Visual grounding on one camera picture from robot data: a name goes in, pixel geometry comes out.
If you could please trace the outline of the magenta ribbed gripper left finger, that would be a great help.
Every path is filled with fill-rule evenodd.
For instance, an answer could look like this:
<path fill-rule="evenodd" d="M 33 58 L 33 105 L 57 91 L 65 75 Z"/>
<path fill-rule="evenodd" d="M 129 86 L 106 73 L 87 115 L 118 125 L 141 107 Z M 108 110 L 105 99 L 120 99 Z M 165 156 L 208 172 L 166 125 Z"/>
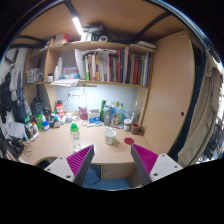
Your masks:
<path fill-rule="evenodd" d="M 90 145 L 67 158 L 55 159 L 45 171 L 82 186 L 93 157 L 94 146 Z"/>

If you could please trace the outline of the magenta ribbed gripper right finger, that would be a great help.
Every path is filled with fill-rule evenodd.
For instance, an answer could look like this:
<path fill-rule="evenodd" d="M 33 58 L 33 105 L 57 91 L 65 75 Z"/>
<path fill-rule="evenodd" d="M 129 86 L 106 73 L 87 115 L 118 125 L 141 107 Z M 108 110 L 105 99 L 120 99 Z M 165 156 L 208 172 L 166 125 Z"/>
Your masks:
<path fill-rule="evenodd" d="M 182 169 L 182 167 L 167 154 L 162 153 L 157 155 L 136 144 L 131 145 L 131 155 L 135 161 L 143 185 L 148 185 L 151 182 L 157 181 Z"/>

